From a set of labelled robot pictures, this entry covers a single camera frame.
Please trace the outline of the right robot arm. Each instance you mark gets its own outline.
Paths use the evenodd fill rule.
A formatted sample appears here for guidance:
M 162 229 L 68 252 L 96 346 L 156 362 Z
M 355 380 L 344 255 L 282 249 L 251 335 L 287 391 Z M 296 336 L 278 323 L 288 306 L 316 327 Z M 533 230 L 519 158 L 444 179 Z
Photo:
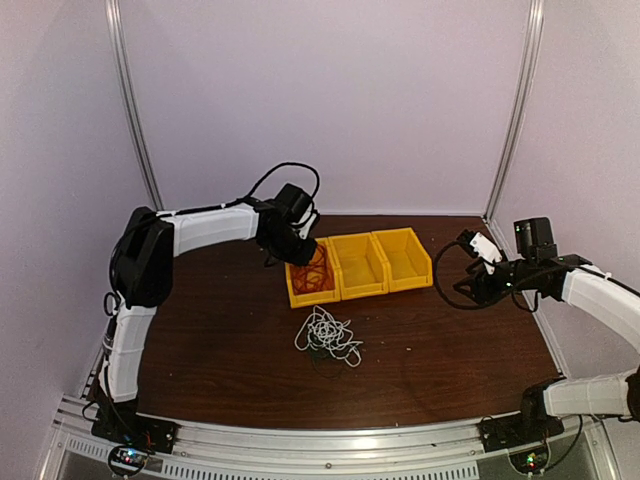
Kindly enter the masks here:
M 534 217 L 514 223 L 519 257 L 505 258 L 502 250 L 480 232 L 465 230 L 451 244 L 474 262 L 453 289 L 471 301 L 464 310 L 488 308 L 517 293 L 531 291 L 534 303 L 552 298 L 598 320 L 639 348 L 639 292 L 589 260 L 558 253 L 551 222 Z M 591 378 L 553 381 L 523 394 L 523 406 L 513 419 L 519 440 L 535 440 L 551 424 L 551 417 L 594 415 L 639 420 L 639 369 Z

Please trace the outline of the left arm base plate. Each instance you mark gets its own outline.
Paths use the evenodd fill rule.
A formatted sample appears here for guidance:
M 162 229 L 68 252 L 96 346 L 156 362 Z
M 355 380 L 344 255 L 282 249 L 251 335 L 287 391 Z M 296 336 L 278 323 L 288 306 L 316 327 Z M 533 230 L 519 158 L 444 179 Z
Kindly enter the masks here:
M 138 450 L 171 454 L 177 430 L 175 422 L 137 416 L 129 426 L 124 426 L 118 420 L 109 423 L 100 419 L 91 427 L 91 434 Z

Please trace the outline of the yellow three-compartment bin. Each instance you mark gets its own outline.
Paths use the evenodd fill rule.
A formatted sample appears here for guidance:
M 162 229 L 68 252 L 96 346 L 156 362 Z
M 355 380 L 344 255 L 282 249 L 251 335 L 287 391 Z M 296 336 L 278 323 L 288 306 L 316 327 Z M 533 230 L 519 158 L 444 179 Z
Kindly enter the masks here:
M 285 266 L 293 309 L 433 285 L 431 258 L 411 228 L 330 236 L 317 243 L 307 266 Z

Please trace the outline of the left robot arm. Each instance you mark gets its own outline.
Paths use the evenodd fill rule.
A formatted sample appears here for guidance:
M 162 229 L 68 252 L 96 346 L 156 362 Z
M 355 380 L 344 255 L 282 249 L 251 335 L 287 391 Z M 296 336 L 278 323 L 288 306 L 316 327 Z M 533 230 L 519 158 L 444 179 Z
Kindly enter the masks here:
M 109 317 L 96 402 L 106 429 L 123 444 L 144 433 L 136 415 L 138 372 L 151 322 L 173 288 L 174 260 L 200 248 L 254 240 L 276 260 L 307 265 L 317 242 L 310 235 L 318 213 L 314 198 L 285 184 L 259 200 L 252 194 L 226 204 L 175 211 L 137 208 L 110 259 Z

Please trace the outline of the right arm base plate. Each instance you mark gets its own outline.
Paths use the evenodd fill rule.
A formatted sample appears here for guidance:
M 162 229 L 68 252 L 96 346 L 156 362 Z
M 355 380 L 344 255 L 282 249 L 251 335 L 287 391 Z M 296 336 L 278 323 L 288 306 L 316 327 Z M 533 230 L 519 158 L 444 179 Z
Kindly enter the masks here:
M 486 453 L 542 443 L 564 432 L 563 422 L 559 418 L 530 420 L 521 413 L 499 418 L 484 417 L 477 428 Z

